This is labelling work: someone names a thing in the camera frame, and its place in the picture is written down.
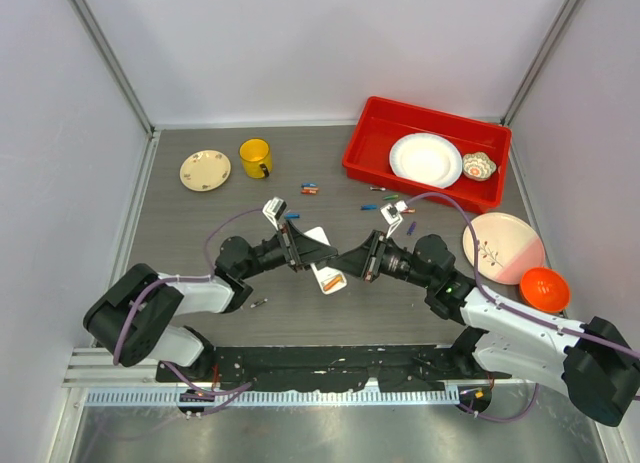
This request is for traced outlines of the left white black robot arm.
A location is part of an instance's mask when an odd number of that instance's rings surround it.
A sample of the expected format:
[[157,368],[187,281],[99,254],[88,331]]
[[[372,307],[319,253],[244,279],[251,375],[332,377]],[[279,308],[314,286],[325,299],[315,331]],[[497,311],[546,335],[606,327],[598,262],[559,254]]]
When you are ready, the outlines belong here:
[[144,263],[132,266],[90,307],[83,327],[111,353],[116,366],[129,368],[149,358],[165,366],[163,381],[200,382],[213,372],[213,345],[190,327],[173,326],[174,317],[234,312],[253,292],[248,278],[282,266],[304,270],[337,255],[337,249],[291,222],[256,246],[233,236],[223,242],[214,269],[204,276],[160,274]]

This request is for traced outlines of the white remote control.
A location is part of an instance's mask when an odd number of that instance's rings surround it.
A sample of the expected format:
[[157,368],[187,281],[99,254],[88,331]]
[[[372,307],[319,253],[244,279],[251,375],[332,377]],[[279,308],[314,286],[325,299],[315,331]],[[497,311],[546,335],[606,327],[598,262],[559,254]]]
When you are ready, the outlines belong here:
[[[329,240],[326,236],[326,233],[324,231],[324,229],[320,226],[314,227],[308,231],[305,232],[305,235],[310,237],[311,239],[323,243],[325,245],[329,244]],[[323,295],[328,296],[334,293],[337,293],[339,291],[341,291],[342,289],[346,288],[348,285],[346,276],[344,273],[342,273],[341,271],[338,271],[336,269],[333,269],[331,267],[328,267],[326,264],[324,264],[323,266],[321,266],[319,263],[313,263],[311,265],[311,270],[315,276],[315,279],[318,283],[318,286],[322,292]],[[323,290],[323,286],[326,282],[330,281],[331,279],[333,279],[336,276],[340,276],[342,278],[342,282],[338,285],[336,285],[334,288],[332,288],[329,291],[324,291]]]

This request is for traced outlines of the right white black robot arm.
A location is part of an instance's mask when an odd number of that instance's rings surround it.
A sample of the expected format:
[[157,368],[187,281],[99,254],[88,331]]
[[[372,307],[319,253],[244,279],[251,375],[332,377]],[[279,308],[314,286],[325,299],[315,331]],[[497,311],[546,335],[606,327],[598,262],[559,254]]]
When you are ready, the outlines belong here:
[[430,310],[465,326],[472,338],[451,354],[462,377],[485,370],[529,380],[609,427],[621,423],[639,395],[639,354],[613,323],[553,316],[499,295],[458,271],[438,235],[424,236],[407,250],[374,231],[329,265],[363,281],[386,275],[425,289]]

